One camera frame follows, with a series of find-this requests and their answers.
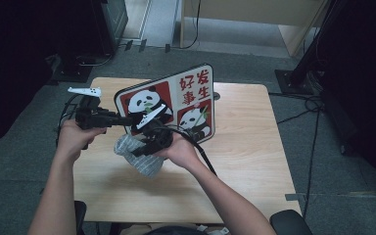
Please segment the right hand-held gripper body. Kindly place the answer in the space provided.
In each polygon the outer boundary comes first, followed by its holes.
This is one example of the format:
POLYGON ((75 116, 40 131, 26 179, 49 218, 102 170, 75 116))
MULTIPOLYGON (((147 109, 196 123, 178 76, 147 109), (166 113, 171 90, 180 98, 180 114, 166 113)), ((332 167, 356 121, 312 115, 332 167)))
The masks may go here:
POLYGON ((151 154, 169 147, 172 142, 171 129, 160 121, 160 116, 165 110, 166 105, 161 104, 155 110, 144 115, 142 120, 136 125, 136 128, 141 130, 145 136, 142 142, 151 149, 151 154))

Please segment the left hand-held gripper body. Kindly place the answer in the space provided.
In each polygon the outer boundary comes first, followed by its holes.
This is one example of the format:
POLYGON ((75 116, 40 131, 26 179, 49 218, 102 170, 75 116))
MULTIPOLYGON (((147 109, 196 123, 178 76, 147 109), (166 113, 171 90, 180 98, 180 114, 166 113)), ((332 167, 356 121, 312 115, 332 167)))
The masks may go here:
POLYGON ((116 114, 100 107, 102 90, 97 88, 72 88, 70 93, 82 95, 75 109, 75 121, 81 129, 111 127, 117 120, 116 114))

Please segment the panda print board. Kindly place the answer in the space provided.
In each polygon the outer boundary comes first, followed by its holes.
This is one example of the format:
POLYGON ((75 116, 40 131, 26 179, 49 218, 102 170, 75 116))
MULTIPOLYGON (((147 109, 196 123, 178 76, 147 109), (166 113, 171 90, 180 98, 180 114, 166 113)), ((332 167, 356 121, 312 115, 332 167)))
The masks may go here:
POLYGON ((213 69, 209 64, 121 89, 115 104, 122 117, 132 118, 127 134, 140 135, 136 125, 143 116, 164 106, 159 120, 180 131, 188 132, 202 143, 214 136, 213 69))

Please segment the person's right hand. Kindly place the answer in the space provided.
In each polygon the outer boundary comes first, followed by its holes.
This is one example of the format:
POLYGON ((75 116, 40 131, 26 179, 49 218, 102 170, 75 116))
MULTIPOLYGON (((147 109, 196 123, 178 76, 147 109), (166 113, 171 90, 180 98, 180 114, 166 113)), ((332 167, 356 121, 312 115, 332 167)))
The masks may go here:
POLYGON ((193 145, 185 138, 178 133, 173 133, 172 138, 171 145, 156 152, 156 157, 170 159, 174 164, 185 169, 192 168, 201 162, 193 145))

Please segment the person's left hand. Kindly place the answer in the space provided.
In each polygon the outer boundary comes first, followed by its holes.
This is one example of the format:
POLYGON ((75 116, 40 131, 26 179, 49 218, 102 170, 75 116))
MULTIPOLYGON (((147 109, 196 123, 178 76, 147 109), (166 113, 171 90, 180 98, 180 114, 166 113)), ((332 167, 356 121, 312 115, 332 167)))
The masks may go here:
POLYGON ((105 134, 106 127, 81 129, 74 120, 66 120, 61 128, 56 156, 75 162, 85 146, 91 144, 101 134, 105 134))

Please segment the dark stand base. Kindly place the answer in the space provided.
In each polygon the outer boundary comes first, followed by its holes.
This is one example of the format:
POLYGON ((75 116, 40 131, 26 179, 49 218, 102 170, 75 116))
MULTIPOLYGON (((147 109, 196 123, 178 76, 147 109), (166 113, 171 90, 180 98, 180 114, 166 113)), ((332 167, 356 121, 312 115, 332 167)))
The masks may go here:
POLYGON ((55 82, 77 82, 86 83, 91 67, 81 64, 77 58, 62 58, 59 55, 53 55, 50 60, 50 66, 53 70, 51 77, 55 82))

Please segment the dark curtain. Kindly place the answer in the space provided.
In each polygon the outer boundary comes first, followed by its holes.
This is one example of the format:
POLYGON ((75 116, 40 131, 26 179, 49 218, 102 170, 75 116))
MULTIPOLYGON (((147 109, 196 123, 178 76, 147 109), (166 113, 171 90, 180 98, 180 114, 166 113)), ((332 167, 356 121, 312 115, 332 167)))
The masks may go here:
POLYGON ((72 0, 0 0, 0 138, 50 80, 72 0))
POLYGON ((321 83, 349 116, 349 144, 376 168, 376 0, 337 0, 319 42, 321 83))

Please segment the black metal stand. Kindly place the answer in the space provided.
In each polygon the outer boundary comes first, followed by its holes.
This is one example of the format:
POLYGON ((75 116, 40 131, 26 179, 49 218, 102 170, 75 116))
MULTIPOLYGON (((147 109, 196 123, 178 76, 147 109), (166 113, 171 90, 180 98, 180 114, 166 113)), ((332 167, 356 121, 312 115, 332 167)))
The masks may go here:
POLYGON ((304 52, 298 65, 293 70, 274 71, 283 94, 311 95, 313 93, 307 74, 316 67, 325 66, 327 64, 327 60, 320 57, 320 44, 325 40, 325 35, 331 30, 341 10, 342 1, 331 0, 319 31, 314 34, 312 42, 304 52))

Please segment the light wooden cabinet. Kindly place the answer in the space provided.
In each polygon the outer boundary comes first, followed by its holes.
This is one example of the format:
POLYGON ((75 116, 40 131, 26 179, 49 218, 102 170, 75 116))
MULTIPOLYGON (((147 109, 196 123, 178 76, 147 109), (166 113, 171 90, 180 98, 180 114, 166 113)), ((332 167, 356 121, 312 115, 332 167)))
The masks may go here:
POLYGON ((297 56, 329 0, 181 0, 180 46, 185 18, 277 24, 290 56, 297 56))

